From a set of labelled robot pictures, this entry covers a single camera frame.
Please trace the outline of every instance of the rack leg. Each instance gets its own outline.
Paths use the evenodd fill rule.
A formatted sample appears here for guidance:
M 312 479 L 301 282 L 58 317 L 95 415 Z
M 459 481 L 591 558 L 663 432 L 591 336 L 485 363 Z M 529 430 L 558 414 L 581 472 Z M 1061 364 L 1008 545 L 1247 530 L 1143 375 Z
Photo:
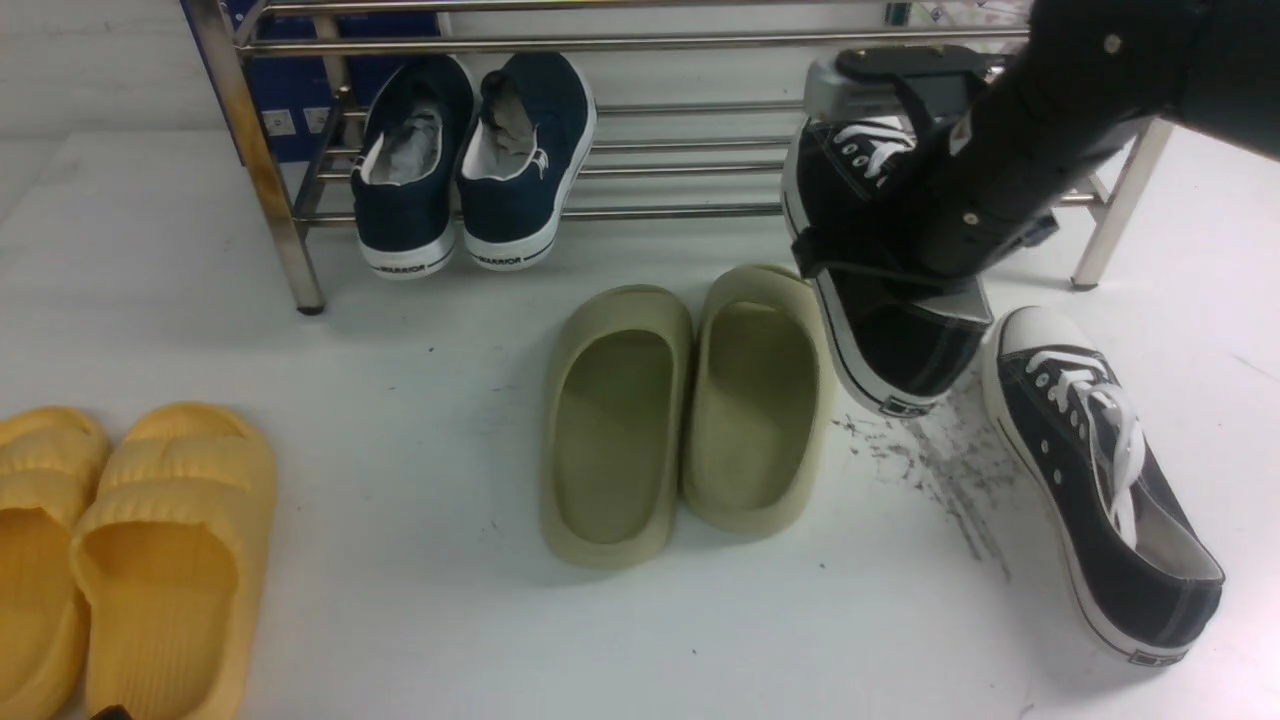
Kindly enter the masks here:
M 257 105 L 250 95 L 244 68 L 236 53 L 230 23 L 219 0 L 191 0 L 191 17 L 205 51 L 205 60 L 209 63 L 209 74 L 223 101 L 232 138 L 241 151 L 244 168 L 257 192 L 257 201 L 266 217 L 266 227 L 271 232 L 275 251 L 284 266 L 284 277 L 289 282 L 293 300 L 300 313 L 319 315 L 324 311 L 324 293 L 311 265 L 305 233 L 293 222 L 289 191 L 266 145 L 266 131 L 262 128 Z
M 1107 200 L 1106 206 L 1093 213 L 1093 219 L 1098 227 L 1089 238 L 1088 247 L 1071 275 L 1071 286 L 1075 290 L 1093 290 L 1098 287 L 1102 273 L 1106 272 L 1111 255 L 1115 254 L 1124 236 L 1138 201 L 1151 176 L 1156 172 L 1156 163 L 1165 152 L 1169 138 L 1174 132 L 1174 126 L 1166 120 L 1156 119 L 1147 127 L 1133 145 L 1129 159 L 1125 160 L 1120 178 L 1116 181 L 1115 191 L 1105 193 L 1106 188 L 1096 188 Z

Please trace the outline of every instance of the sage green slide sandal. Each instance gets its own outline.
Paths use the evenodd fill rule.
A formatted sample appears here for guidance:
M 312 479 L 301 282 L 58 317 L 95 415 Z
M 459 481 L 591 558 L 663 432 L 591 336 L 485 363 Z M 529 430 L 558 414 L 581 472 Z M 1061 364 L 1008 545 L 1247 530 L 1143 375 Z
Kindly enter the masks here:
M 552 351 L 541 527 L 566 562 L 621 569 L 667 544 L 692 346 L 689 310 L 653 286 L 595 296 Z
M 704 520 L 771 536 L 804 512 L 836 380 L 813 291 L 781 268 L 721 275 L 703 306 L 684 492 Z

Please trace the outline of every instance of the white floor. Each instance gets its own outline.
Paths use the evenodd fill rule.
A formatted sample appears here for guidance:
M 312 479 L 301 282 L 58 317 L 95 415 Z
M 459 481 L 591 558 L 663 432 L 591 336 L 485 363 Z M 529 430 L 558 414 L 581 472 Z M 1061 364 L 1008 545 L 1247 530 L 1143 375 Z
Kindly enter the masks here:
M 1076 618 L 972 375 L 914 425 L 841 398 L 813 503 L 777 538 L 681 510 L 632 571 L 543 547 L 559 323 L 632 282 L 696 310 L 735 264 L 787 260 L 777 219 L 566 225 L 534 270 L 458 259 L 416 284 L 333 231 L 329 311 L 303 318 L 223 133 L 77 135 L 0 227 L 0 416 L 70 404 L 119 436 L 198 398 L 266 430 L 282 495 L 242 720 L 1275 717 L 1277 191 L 1280 165 L 1179 132 L 1101 288 L 1068 291 L 1083 211 L 989 273 L 997 310 L 1052 305 L 1103 345 L 1228 570 L 1164 671 Z

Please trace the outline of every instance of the white rubber sole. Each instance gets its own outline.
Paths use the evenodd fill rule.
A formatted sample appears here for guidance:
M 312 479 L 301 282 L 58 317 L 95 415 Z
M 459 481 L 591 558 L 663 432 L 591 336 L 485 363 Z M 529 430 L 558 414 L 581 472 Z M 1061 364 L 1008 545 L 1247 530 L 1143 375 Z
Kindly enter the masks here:
M 449 55 L 449 58 L 458 64 L 462 69 L 462 74 L 467 78 L 467 85 L 471 87 L 471 118 L 475 119 L 476 113 L 480 111 L 480 96 L 476 90 L 475 77 L 471 76 L 471 70 L 467 69 L 466 64 L 462 63 L 456 55 Z M 399 70 L 392 73 L 392 77 L 387 78 L 383 87 L 378 90 L 378 95 L 374 96 L 374 102 L 370 108 L 378 105 L 378 101 L 383 96 L 383 91 L 392 83 L 396 77 L 399 76 Z M 449 177 L 452 178 L 457 173 L 457 159 L 454 159 L 454 167 L 449 170 Z M 457 208 L 457 187 L 453 181 L 449 181 L 449 209 Z M 360 241 L 360 254 L 365 258 L 365 263 L 369 264 L 374 274 L 388 281 L 412 281 L 417 278 L 425 278 L 426 275 L 434 274 L 442 270 L 449 264 L 453 258 L 453 250 L 457 246 L 458 231 L 454 227 L 454 222 L 451 218 L 449 223 L 444 225 L 444 232 L 439 237 L 428 242 L 421 247 L 415 247 L 413 250 L 406 250 L 403 252 L 385 252 L 383 250 L 374 250 L 365 245 L 364 238 L 360 233 L 356 233 L 356 238 Z
M 791 242 L 800 236 L 800 228 L 809 227 L 809 215 L 804 211 L 804 202 L 800 200 L 800 187 L 796 182 L 796 156 L 800 150 L 800 138 L 805 126 L 801 124 L 791 138 L 791 147 L 782 161 L 782 217 L 786 220 L 787 233 Z M 858 350 L 858 341 L 854 331 L 849 327 L 849 320 L 844 313 L 832 311 L 840 309 L 840 296 L 831 279 L 831 273 L 823 270 L 817 279 L 809 281 L 809 286 L 818 293 L 818 305 L 822 307 L 822 316 L 827 325 L 827 340 L 831 345 L 832 365 L 840 384 L 863 407 L 877 415 L 891 418 L 919 418 L 927 415 L 933 406 L 946 396 L 922 397 L 908 395 L 893 386 L 879 379 L 863 354 Z
M 444 227 L 444 234 L 413 250 L 385 252 L 374 250 L 360 241 L 360 254 L 374 274 L 389 281 L 411 281 L 425 278 L 449 264 L 453 249 L 457 246 L 457 228 L 453 222 Z
M 1048 507 L 1050 514 L 1057 520 L 1059 546 L 1062 550 L 1071 594 L 1075 598 L 1075 606 L 1079 609 L 1084 624 L 1094 637 L 1102 641 L 1102 644 L 1107 650 L 1119 653 L 1133 665 L 1146 667 L 1172 665 L 1187 655 L 1190 644 L 1179 648 L 1153 647 L 1129 637 L 1107 619 L 1106 612 L 1098 607 L 1098 603 L 1093 600 L 1093 594 L 1089 592 L 1089 584 L 1084 580 L 1080 561 L 1076 559 L 1071 544 L 1071 536 L 1068 533 L 1066 523 L 1062 521 L 1062 516 L 1057 511 L 1057 503 L 1053 502 L 1053 492 L 1048 484 L 1050 480 L 1041 474 L 1039 468 L 1036 465 L 1036 456 L 1015 429 L 1012 415 L 1009 413 L 1009 404 L 1005 401 L 1005 393 L 1001 392 L 1000 370 L 997 366 L 1000 338 L 1005 332 L 1005 323 L 1011 315 L 1012 313 L 1000 319 L 995 332 L 987 338 L 987 345 L 982 350 L 982 397 L 987 406 L 987 415 L 996 427 L 996 434 L 1000 436 L 1000 441 L 1005 445 L 1005 448 L 1018 457 L 1027 471 L 1036 479 L 1036 487 L 1041 489 L 1046 507 Z
M 561 178 L 561 184 L 556 190 L 552 217 L 538 232 L 509 242 L 485 242 L 471 234 L 463 223 L 462 242 L 466 245 L 471 258 L 483 268 L 500 273 L 524 270 L 541 263 L 543 259 L 550 255 L 552 247 L 556 245 L 556 232 L 559 229 L 564 201 L 568 199 L 568 192 L 572 190 L 573 183 L 577 182 L 577 174 L 582 170 L 586 155 L 591 151 L 596 124 L 595 97 L 591 95 L 591 86 L 586 82 L 582 70 L 572 60 L 568 64 L 577 73 L 577 79 L 582 83 L 582 91 L 586 94 L 586 126 L 582 128 L 582 137 L 577 140 L 577 146 L 573 149 L 568 169 L 564 172 L 564 177 Z

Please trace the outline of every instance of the canvas sneaker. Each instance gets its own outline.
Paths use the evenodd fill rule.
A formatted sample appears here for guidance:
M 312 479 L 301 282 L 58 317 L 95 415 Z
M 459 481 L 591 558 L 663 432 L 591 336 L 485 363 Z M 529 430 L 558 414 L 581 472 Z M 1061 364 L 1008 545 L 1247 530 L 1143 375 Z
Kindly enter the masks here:
M 1225 575 L 1106 357 L 1066 318 L 1023 307 L 988 341 L 983 397 L 1057 519 L 1093 633 L 1137 665 L 1181 660 L 1217 610 Z
M 425 277 L 452 256 L 449 183 L 474 108 L 471 77 L 448 55 L 403 65 L 374 99 L 351 190 L 360 251 L 378 275 Z
M 792 241 L 842 233 L 870 204 L 915 142 L 896 118 L 806 120 L 782 170 L 782 208 Z M 860 251 L 856 237 L 836 238 Z M 992 316 L 980 281 L 915 299 L 911 286 L 863 273 L 822 270 L 810 281 L 827 320 L 836 373 L 849 393 L 881 415 L 927 414 L 973 361 Z
M 463 241 L 492 270 L 543 260 L 595 135 L 586 78 L 557 53 L 520 53 L 480 83 L 458 167 Z

